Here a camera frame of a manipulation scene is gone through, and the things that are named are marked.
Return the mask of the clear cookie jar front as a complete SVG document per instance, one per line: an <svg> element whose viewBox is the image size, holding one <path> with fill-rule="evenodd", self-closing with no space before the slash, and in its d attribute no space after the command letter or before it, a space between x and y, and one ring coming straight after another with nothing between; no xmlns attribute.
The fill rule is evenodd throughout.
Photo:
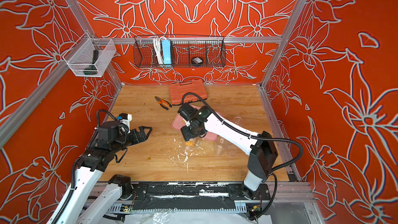
<svg viewBox="0 0 398 224"><path fill-rule="evenodd" d="M187 148L193 148L197 144L197 139L190 139L185 142Z"/></svg>

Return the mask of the clear cookie jar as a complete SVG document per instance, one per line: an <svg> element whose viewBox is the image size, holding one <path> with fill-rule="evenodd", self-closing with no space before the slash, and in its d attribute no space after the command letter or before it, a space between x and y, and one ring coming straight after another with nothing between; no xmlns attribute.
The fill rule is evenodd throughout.
<svg viewBox="0 0 398 224"><path fill-rule="evenodd" d="M214 152L216 155L221 156L226 150L226 144L223 142L215 142Z"/></svg>
<svg viewBox="0 0 398 224"><path fill-rule="evenodd" d="M197 144L197 139L190 139L185 142L187 148L193 148Z"/></svg>
<svg viewBox="0 0 398 224"><path fill-rule="evenodd" d="M233 120L232 120L232 122L235 124L235 125L238 125L239 127L242 127L243 126L243 119L242 119L242 117L234 117L233 118Z"/></svg>

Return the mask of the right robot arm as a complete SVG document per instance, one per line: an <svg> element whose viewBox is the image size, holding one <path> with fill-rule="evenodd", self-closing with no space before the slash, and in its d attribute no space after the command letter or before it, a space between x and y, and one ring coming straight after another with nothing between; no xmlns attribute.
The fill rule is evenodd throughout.
<svg viewBox="0 0 398 224"><path fill-rule="evenodd" d="M296 163L304 153L300 143L290 139L273 138L265 131L260 134L244 129L221 117L208 105L195 109L190 104L184 103L179 108L178 114L186 123L180 129L186 142L211 132L234 144L249 156L248 172L239 193L247 199L252 199L256 195L260 185L272 173ZM278 157L276 142L296 145L299 148L299 154L283 164L274 166Z"/></svg>

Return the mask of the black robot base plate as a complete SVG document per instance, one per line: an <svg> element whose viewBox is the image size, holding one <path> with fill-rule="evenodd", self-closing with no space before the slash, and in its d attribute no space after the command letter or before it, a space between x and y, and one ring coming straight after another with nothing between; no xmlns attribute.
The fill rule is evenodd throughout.
<svg viewBox="0 0 398 224"><path fill-rule="evenodd" d="M234 182L142 182L133 183L128 200L118 200L112 214L143 214L161 211L245 213L266 203L271 195L266 184L250 193Z"/></svg>

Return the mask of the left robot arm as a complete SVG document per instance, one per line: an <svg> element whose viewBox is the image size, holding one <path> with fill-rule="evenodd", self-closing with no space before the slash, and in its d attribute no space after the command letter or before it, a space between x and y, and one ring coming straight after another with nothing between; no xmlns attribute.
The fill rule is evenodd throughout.
<svg viewBox="0 0 398 224"><path fill-rule="evenodd" d="M147 141L151 132L151 127L143 126L130 130L118 120L98 126L85 152L73 163L71 183L48 223L97 224L117 200L130 198L133 194L130 178L114 175L102 193L84 209L109 163L122 160L117 153L126 153L129 146Z"/></svg>

